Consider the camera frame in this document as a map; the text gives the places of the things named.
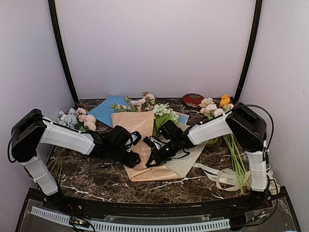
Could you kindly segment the green leafy fake flower bunch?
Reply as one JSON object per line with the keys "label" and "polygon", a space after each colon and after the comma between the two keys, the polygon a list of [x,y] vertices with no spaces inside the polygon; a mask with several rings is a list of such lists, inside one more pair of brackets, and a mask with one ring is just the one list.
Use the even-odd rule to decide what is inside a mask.
{"label": "green leafy fake flower bunch", "polygon": [[165,104],[156,104],[152,110],[154,113],[154,134],[158,133],[158,130],[163,126],[167,121],[171,120],[176,125],[179,125],[180,115],[170,108],[168,103]]}

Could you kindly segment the white rose fake flower stem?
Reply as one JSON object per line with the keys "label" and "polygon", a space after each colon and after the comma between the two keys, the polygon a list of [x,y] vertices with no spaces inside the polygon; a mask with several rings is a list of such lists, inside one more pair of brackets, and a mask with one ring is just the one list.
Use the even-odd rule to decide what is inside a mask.
{"label": "white rose fake flower stem", "polygon": [[137,107],[131,104],[131,101],[128,96],[125,97],[126,105],[111,103],[111,108],[114,110],[115,113],[121,112],[137,112]]}

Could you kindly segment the pink rose fake flower stem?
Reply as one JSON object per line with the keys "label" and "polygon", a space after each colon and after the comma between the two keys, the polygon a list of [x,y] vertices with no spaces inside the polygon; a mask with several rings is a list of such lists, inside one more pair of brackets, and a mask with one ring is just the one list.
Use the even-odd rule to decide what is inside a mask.
{"label": "pink rose fake flower stem", "polygon": [[130,108],[134,108],[136,112],[152,111],[155,107],[155,96],[147,91],[143,92],[142,96],[141,99],[131,101]]}

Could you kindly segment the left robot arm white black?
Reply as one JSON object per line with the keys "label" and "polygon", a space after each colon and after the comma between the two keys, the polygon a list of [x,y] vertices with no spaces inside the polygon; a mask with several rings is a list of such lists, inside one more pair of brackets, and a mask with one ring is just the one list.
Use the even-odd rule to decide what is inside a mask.
{"label": "left robot arm white black", "polygon": [[41,110],[33,109],[13,126],[7,155],[9,162],[21,163],[42,192],[50,196],[49,203],[63,211],[68,207],[68,199],[60,194],[60,186],[42,162],[37,151],[39,144],[59,146],[133,168],[141,159],[131,148],[140,140],[139,132],[130,133],[121,126],[102,134],[78,131],[51,121]]}

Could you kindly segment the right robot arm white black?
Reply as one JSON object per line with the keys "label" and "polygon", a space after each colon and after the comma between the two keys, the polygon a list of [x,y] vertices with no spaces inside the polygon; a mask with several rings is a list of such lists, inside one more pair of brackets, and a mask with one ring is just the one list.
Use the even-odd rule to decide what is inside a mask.
{"label": "right robot arm white black", "polygon": [[271,138],[267,137],[267,124],[252,108],[254,105],[237,103],[233,109],[208,122],[200,122],[183,131],[171,120],[159,128],[168,141],[157,148],[155,142],[145,137],[143,141],[151,148],[146,167],[156,167],[171,160],[177,152],[190,149],[210,139],[232,134],[246,152],[251,172],[251,188],[255,191],[247,198],[246,205],[256,210],[265,202],[268,185],[267,166]]}

